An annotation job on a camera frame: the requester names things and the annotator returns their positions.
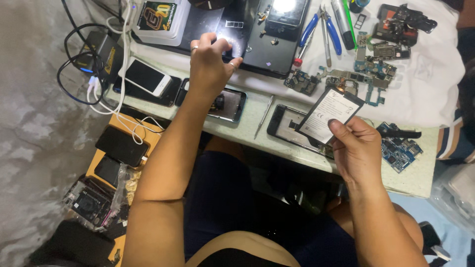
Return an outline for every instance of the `white tablecloth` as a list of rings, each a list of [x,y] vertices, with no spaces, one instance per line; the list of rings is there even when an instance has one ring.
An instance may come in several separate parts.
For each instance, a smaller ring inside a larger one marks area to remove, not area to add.
[[[330,0],[311,0],[305,26],[318,11],[320,4],[332,16],[332,21],[338,31]],[[377,14],[383,0],[372,0],[362,14],[367,15],[361,31],[372,33],[374,25],[378,22]],[[399,6],[407,3],[404,0],[386,2]],[[395,65],[397,74],[386,92],[381,96],[386,98],[384,105],[373,107],[365,105],[358,113],[359,116],[379,121],[418,125],[421,127],[439,127],[450,125],[454,119],[458,88],[457,84],[462,79],[465,68],[457,50],[456,23],[458,12],[438,0],[414,0],[408,4],[410,9],[420,10],[430,19],[438,22],[437,28],[426,34],[419,31],[418,43],[412,47],[411,59],[387,61]],[[358,15],[351,14],[353,23]],[[318,67],[326,66],[323,48],[321,21],[313,34],[313,40],[307,50],[300,69],[310,75],[320,72]],[[353,71],[355,51],[347,51],[343,47],[341,56],[337,56],[331,44],[332,64],[331,69]],[[131,45],[131,50],[141,56],[149,57],[164,65],[183,71],[190,69],[190,57],[177,53],[152,48],[137,44]],[[324,91],[324,83],[318,85],[316,92],[310,97],[298,93],[283,85],[283,80],[270,78],[252,72],[238,70],[229,83],[245,86],[252,89],[265,91],[275,95],[287,97],[296,101],[314,104]],[[358,97],[365,99],[366,84],[360,84]]]

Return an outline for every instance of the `white iphone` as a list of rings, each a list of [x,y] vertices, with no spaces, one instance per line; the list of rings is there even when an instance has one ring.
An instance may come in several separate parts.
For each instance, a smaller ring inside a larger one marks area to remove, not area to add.
[[[160,97],[170,84],[171,77],[140,59],[131,57],[129,67],[125,72],[125,80],[149,94]]]

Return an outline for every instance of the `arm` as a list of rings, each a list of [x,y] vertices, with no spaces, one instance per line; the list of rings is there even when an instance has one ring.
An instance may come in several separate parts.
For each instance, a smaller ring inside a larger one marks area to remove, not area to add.
[[[363,266],[427,266],[420,248],[404,228],[381,179],[381,136],[362,119],[329,127],[335,161],[350,196],[358,259]]]
[[[221,53],[226,40],[211,45],[216,34],[191,42],[190,89],[142,172],[130,210],[122,266],[184,266],[183,204],[196,158],[201,129],[216,96],[234,67]],[[232,60],[238,67],[242,58]]]

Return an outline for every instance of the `hand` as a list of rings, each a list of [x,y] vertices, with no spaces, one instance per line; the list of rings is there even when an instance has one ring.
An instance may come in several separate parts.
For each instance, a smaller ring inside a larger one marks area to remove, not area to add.
[[[358,117],[353,117],[346,126],[338,120],[330,120],[328,126],[336,137],[333,154],[345,182],[364,187],[382,186],[380,133]]]
[[[237,57],[224,64],[221,54],[231,50],[232,45],[223,38],[211,44],[215,39],[216,33],[204,33],[200,40],[193,40],[190,43],[192,51],[188,94],[192,94],[193,99],[206,101],[209,105],[221,93],[243,60],[242,57]]]

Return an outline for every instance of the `black shorts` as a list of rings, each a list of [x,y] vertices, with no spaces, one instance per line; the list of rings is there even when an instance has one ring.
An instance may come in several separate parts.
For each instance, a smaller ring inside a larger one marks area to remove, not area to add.
[[[231,155],[205,151],[196,160],[185,201],[186,260],[219,235],[255,232],[253,205],[249,168]],[[358,266],[354,239],[328,214],[289,229],[280,245],[302,267]]]

